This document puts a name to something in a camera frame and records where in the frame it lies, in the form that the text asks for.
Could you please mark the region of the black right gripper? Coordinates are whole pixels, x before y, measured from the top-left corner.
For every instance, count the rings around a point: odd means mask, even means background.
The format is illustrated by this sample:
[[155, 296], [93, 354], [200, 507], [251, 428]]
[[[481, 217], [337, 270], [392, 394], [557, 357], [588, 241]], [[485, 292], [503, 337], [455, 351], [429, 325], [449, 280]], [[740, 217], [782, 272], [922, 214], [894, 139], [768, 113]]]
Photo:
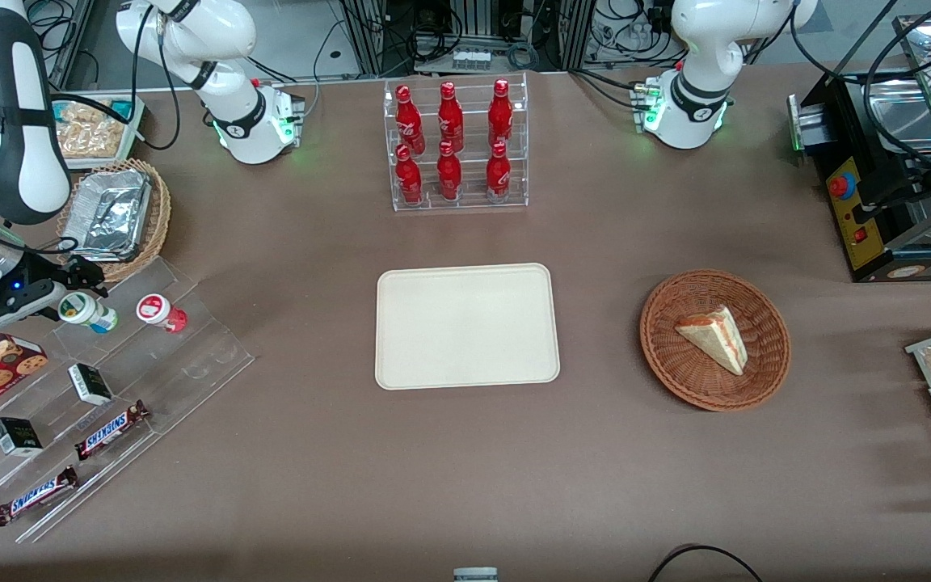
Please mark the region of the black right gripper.
[[42, 255], [21, 255], [15, 267], [5, 275], [5, 287], [25, 288], [40, 280], [58, 281], [70, 291], [88, 291], [107, 298], [103, 269], [84, 257], [70, 257], [68, 268]]

